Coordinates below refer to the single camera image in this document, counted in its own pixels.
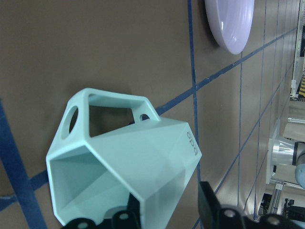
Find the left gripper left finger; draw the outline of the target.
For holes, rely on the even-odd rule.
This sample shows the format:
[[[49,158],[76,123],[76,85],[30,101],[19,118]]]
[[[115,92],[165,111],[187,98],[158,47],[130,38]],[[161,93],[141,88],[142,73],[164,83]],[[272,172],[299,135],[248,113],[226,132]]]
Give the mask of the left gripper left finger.
[[[91,219],[76,218],[63,226],[62,229],[141,229],[140,202],[130,194],[127,208],[118,210],[100,224],[96,224]]]

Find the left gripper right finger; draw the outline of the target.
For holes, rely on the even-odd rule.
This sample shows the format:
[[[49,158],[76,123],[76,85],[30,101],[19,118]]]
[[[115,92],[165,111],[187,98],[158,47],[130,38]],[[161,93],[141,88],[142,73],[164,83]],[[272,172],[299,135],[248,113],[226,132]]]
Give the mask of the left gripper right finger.
[[[205,229],[300,229],[289,219],[267,214],[258,221],[248,218],[237,206],[220,204],[209,182],[198,184],[198,212]]]

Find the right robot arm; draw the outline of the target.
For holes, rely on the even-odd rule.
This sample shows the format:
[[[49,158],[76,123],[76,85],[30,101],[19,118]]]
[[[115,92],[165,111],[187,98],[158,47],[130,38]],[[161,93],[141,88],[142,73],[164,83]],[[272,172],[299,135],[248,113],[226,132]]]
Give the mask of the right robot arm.
[[[288,140],[280,136],[280,121],[276,121],[270,134],[267,152],[265,183],[270,184],[276,166],[293,166],[295,180],[302,189],[305,188],[305,143]]]

